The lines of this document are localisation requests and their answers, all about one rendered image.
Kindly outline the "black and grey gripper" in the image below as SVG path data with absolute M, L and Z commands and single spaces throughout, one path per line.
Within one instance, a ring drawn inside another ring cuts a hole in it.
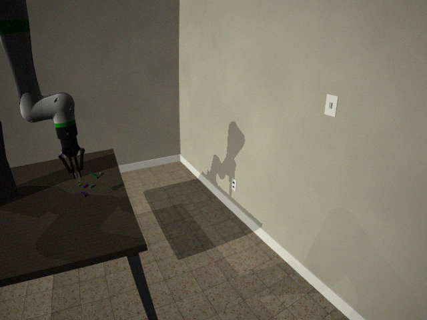
M 79 145 L 77 143 L 77 137 L 76 136 L 74 138 L 68 139 L 68 140 L 62 140 L 61 139 L 60 142 L 61 142 L 61 146 L 62 146 L 62 150 L 61 150 L 62 152 L 60 154 L 58 154 L 58 157 L 60 158 L 60 160 L 62 160 L 62 162 L 63 162 L 64 166 L 66 167 L 66 169 L 68 170 L 68 172 L 73 173 L 74 179 L 76 179 L 76 182 L 77 182 L 77 186 L 79 186 L 79 183 L 77 180 L 77 175 L 75 173 L 75 169 L 74 169 L 73 162 L 71 159 L 72 157 L 74 157 L 75 164 L 77 167 L 77 174 L 79 176 L 79 180 L 80 180 L 80 183 L 82 185 L 80 171 L 83 170 L 83 154 L 85 153 L 85 149 L 79 147 Z M 79 151 L 81 153 L 80 154 L 80 167 L 79 167 L 78 162 L 77 162 L 77 154 Z M 69 158 L 69 162 L 71 164 L 71 169 L 69 168 L 66 160 L 64 159 L 63 154 Z

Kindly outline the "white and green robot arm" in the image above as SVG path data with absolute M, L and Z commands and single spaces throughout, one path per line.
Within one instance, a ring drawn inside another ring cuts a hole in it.
M 32 123 L 53 119 L 57 138 L 77 135 L 75 103 L 68 93 L 42 96 L 31 48 L 26 0 L 0 0 L 0 40 L 6 54 L 22 117 Z

